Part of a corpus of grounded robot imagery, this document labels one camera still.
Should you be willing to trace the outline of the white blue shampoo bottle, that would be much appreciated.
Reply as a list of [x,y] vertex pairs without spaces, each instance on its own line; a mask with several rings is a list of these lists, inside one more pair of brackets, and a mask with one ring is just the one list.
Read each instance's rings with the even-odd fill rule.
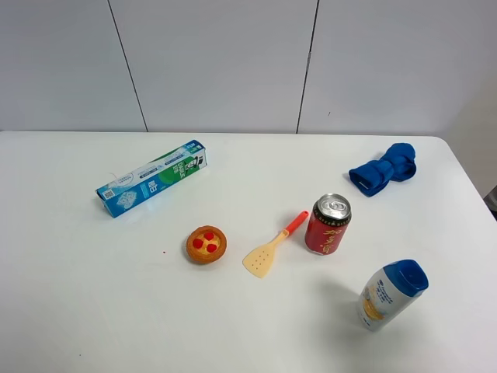
[[370,331],[377,331],[411,305],[428,288],[429,280],[415,260],[406,259],[380,268],[363,288],[357,311]]

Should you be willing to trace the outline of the red drink can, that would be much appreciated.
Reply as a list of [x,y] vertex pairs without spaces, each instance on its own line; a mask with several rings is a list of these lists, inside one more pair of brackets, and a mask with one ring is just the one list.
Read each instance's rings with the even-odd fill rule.
[[308,249],[319,255],[334,253],[352,218],[350,203],[344,196],[327,193],[312,208],[304,241]]

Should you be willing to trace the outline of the toy fruit tart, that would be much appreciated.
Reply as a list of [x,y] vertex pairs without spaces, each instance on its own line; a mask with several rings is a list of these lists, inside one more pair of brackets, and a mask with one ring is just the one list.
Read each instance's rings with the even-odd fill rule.
[[205,225],[193,231],[186,240],[186,253],[198,264],[208,264],[219,260],[228,245],[225,234],[217,227]]

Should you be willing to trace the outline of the blue green toothpaste box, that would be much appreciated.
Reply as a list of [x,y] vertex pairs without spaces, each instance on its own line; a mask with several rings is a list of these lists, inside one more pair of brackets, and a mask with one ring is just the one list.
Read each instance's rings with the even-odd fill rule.
[[205,147],[192,140],[101,186],[96,194],[116,218],[206,166]]

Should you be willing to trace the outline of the orange handled toy spatula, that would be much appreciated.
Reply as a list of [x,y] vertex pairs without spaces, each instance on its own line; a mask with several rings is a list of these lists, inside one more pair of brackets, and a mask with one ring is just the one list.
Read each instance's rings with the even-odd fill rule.
[[306,221],[308,216],[308,211],[302,211],[271,242],[261,245],[251,251],[242,261],[244,268],[257,278],[264,278],[273,265],[277,246],[299,228]]

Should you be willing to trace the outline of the blue cloth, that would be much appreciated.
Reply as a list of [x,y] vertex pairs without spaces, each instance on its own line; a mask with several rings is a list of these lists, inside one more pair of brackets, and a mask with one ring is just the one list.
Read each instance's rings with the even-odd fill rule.
[[409,143],[395,143],[379,159],[351,169],[349,178],[362,194],[372,197],[390,181],[404,182],[416,171],[415,149]]

